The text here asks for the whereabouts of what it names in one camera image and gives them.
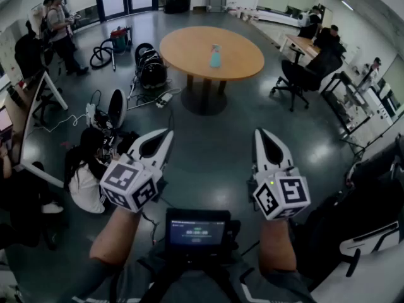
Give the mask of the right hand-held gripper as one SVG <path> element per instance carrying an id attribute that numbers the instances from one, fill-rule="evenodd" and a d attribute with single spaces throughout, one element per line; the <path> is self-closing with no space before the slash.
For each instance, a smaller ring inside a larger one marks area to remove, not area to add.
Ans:
<path id="1" fill-rule="evenodd" d="M 290 150 L 263 128 L 253 133 L 252 162 L 247 200 L 266 220 L 292 218 L 311 204 L 307 179 L 293 166 Z"/>

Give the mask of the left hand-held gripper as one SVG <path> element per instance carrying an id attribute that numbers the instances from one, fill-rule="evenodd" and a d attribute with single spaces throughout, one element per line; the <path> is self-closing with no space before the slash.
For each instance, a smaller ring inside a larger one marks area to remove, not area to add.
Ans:
<path id="1" fill-rule="evenodd" d="M 163 128 L 137 138 L 127 154 L 112 160 L 107 167 L 100 187 L 108 200 L 126 210 L 137 213 L 158 195 L 157 182 L 160 170 L 170 155 L 174 131 Z"/>

